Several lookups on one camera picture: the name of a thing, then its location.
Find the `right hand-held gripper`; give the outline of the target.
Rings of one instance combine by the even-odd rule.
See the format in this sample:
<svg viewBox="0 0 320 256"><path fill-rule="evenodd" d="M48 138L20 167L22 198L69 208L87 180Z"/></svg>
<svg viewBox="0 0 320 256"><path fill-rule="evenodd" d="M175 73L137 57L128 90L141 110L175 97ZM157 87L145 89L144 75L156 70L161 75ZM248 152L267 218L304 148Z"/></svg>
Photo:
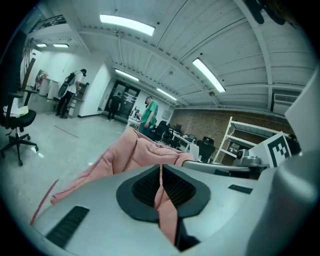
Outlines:
<svg viewBox="0 0 320 256"><path fill-rule="evenodd" d="M286 137L283 132L279 132L249 150L242 150L241 156L233 161L234 166L185 160L182 167L218 176L258 179L259 171L245 166L258 164L276 168L291 157Z"/></svg>

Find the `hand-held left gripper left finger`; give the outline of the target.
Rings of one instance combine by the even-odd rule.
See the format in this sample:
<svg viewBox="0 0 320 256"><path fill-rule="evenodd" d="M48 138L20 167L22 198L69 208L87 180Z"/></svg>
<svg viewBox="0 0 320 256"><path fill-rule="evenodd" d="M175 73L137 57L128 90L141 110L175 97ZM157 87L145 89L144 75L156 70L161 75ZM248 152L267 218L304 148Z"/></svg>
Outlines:
<svg viewBox="0 0 320 256"><path fill-rule="evenodd" d="M117 202L117 188L146 170L139 167L88 182L48 207L33 224L42 236L38 245L49 256L178 255L158 224L132 219ZM88 212L65 246L59 247L50 241L49 234L74 207Z"/></svg>

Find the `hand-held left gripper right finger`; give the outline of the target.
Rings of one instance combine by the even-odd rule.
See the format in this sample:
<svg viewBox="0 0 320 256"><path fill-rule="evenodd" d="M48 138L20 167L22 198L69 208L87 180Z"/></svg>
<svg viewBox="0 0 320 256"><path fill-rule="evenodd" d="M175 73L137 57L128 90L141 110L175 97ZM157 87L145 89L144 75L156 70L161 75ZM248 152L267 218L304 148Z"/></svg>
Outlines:
<svg viewBox="0 0 320 256"><path fill-rule="evenodd" d="M265 172L252 180L165 164L162 184L177 209L180 255L249 256L266 206Z"/></svg>

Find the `pink padded armchair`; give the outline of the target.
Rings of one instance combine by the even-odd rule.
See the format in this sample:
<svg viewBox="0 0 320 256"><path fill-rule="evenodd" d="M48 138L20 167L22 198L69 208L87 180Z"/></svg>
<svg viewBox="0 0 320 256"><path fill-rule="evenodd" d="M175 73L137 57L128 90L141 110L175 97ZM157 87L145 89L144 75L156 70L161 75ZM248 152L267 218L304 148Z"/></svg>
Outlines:
<svg viewBox="0 0 320 256"><path fill-rule="evenodd" d="M194 157L188 152L157 144L133 128L128 128L98 160L79 174L64 190L52 195L50 203L54 205L86 183L97 179L146 166L172 164L181 167L185 161L193 160ZM159 183L154 199L154 208L159 213L159 229L174 244L178 222L177 210L163 188L161 174Z"/></svg>

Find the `black office chair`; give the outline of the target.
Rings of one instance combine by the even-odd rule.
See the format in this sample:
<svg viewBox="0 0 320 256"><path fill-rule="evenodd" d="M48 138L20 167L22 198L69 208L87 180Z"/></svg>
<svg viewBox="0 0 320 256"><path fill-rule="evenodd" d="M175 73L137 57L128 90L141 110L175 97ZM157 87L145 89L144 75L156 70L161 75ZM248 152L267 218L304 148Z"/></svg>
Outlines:
<svg viewBox="0 0 320 256"><path fill-rule="evenodd" d="M16 146L18 164L21 167L23 166L20 153L21 145L34 146L35 152L39 152L38 145L30 141L31 136L28 133L22 136L19 134L19 131L21 133L24 132L24 129L34 122L37 113L34 110L28 109L28 112L25 114L14 114L14 101L22 99L24 95L18 92L8 92L7 96L9 103L6 106L6 111L3 109L0 111L0 126L6 130L11 129L11 131L5 135L8 136L9 143L0 149L0 156L4 159L5 151Z"/></svg>
<svg viewBox="0 0 320 256"><path fill-rule="evenodd" d="M173 138L173 132L170 130L170 124L162 120L151 133L151 139L155 142L162 142L168 145Z"/></svg>
<svg viewBox="0 0 320 256"><path fill-rule="evenodd" d="M196 142L196 145L199 147L199 156L201 156L201 161L203 163L207 163L216 150L214 140L210 137L204 136L202 140L198 140Z"/></svg>

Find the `white office desk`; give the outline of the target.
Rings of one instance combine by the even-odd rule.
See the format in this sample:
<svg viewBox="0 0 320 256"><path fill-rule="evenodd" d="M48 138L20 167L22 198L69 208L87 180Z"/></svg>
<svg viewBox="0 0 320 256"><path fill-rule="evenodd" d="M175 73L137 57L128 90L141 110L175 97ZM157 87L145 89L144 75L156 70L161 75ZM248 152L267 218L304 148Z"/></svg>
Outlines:
<svg viewBox="0 0 320 256"><path fill-rule="evenodd" d="M188 152L190 150L190 145L196 143L196 137L193 134L181 135L174 131L172 139L179 143L178 148L184 152Z"/></svg>

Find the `white metal shelf rack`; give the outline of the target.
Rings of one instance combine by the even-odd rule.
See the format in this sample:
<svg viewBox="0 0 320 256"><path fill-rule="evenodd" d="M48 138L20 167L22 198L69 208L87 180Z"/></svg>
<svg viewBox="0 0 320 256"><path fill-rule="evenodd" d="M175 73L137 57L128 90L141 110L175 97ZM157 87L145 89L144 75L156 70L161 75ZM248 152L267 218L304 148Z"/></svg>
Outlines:
<svg viewBox="0 0 320 256"><path fill-rule="evenodd" d="M291 155L300 150L297 137L289 125L272 123L272 127L240 121L231 116L224 128L224 135L217 144L212 160L215 164L233 165L236 157L241 157L242 150L249 150L277 133L283 132Z"/></svg>

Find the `grey low cabinet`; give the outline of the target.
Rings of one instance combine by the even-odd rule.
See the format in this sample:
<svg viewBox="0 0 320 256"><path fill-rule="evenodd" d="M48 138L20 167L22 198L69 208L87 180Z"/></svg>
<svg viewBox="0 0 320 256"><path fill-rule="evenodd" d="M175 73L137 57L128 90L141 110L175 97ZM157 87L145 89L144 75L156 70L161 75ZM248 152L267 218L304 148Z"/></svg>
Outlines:
<svg viewBox="0 0 320 256"><path fill-rule="evenodd" d="M85 95L87 93L87 89L89 88L90 84L87 83L80 83L79 84L79 92L75 94L67 107L67 117L68 118L77 118L81 109L82 104L85 101Z"/></svg>

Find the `dark glass double door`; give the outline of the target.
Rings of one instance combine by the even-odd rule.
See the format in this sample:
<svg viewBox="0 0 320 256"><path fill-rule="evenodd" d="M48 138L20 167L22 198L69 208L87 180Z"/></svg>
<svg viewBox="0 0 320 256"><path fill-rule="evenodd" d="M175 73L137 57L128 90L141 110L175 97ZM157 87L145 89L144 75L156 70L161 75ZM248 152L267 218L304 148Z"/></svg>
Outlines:
<svg viewBox="0 0 320 256"><path fill-rule="evenodd" d="M127 120L134 108L140 90L128 85L127 83L117 80L111 90L109 97L107 98L107 103L104 108L104 111L107 112L107 117L110 111L108 107L110 99L118 92L121 92L121 106L119 111L116 112L114 119L117 117L118 119L120 118Z"/></svg>

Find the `cream folded cloth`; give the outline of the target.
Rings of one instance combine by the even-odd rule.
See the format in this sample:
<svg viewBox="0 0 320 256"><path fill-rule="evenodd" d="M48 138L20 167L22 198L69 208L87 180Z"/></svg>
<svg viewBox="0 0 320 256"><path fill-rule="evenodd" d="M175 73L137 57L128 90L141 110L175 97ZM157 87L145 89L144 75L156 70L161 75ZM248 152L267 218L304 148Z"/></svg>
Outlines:
<svg viewBox="0 0 320 256"><path fill-rule="evenodd" d="M22 117L28 113L29 113L28 106L22 106L22 107L12 106L10 109L9 116L12 118L19 118L19 117Z"/></svg>

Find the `grey backpack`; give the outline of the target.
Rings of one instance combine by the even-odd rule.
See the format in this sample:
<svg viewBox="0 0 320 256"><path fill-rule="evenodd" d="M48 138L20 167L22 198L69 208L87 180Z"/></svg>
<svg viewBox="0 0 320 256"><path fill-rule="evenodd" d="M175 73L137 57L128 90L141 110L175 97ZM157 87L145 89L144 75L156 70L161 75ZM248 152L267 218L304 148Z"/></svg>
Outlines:
<svg viewBox="0 0 320 256"><path fill-rule="evenodd" d="M69 76L66 77L63 83L70 86L73 83L75 76L76 76L75 72L70 73Z"/></svg>

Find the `brown wooden plank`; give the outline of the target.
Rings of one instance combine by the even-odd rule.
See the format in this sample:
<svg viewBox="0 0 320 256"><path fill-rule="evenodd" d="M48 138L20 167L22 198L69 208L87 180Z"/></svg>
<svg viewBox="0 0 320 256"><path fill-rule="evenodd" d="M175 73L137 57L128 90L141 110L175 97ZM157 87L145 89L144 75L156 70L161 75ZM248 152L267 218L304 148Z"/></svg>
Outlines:
<svg viewBox="0 0 320 256"><path fill-rule="evenodd" d="M25 57L22 60L22 67L20 69L20 83L21 83L21 91L24 92L27 87L28 79L30 77L32 68L36 62L36 59L33 57L29 60L29 57Z"/></svg>

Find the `black mezzanine railing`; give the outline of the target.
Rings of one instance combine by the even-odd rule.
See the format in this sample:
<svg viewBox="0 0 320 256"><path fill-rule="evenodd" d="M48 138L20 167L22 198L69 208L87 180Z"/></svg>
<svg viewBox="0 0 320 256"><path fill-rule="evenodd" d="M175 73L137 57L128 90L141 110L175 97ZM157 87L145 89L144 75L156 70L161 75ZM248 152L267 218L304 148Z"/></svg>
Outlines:
<svg viewBox="0 0 320 256"><path fill-rule="evenodd" d="M29 33L33 33L35 31L41 30L43 28L48 28L56 25L67 24L65 17L60 14L57 16L53 16L44 20L38 20L36 24L31 28Z"/></svg>

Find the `wall air conditioner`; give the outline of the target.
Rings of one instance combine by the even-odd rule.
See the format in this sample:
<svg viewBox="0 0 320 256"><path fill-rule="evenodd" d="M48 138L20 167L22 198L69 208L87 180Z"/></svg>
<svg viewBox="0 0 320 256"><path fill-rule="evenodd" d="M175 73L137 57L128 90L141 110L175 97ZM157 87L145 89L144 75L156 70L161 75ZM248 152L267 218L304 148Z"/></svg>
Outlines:
<svg viewBox="0 0 320 256"><path fill-rule="evenodd" d="M284 116L297 98L295 95L275 93L273 96L272 112L276 115Z"/></svg>

